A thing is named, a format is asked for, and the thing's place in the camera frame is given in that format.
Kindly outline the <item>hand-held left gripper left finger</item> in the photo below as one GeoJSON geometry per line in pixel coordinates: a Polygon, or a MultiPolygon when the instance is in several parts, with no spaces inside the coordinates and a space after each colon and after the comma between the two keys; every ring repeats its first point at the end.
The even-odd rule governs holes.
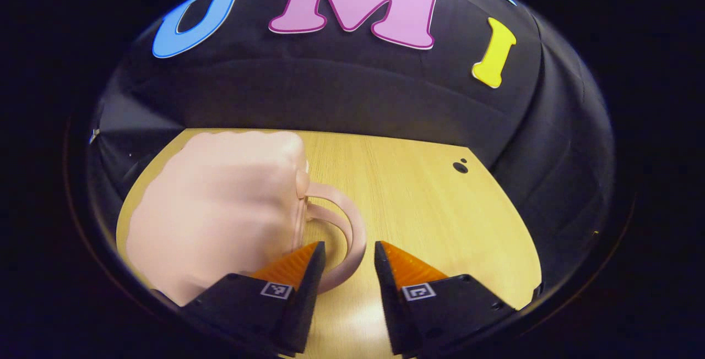
{"type": "Polygon", "coordinates": [[[227,274],[181,314],[236,357],[296,356],[306,349],[325,262],[324,242],[308,244],[260,277],[227,274]]]}

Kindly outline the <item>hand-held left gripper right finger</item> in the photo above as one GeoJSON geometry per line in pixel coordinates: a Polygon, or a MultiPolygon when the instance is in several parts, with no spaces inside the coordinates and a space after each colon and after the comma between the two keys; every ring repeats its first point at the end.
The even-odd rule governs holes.
{"type": "Polygon", "coordinates": [[[469,274],[445,275],[386,241],[373,263],[396,356],[469,357],[516,312],[469,274]]]}

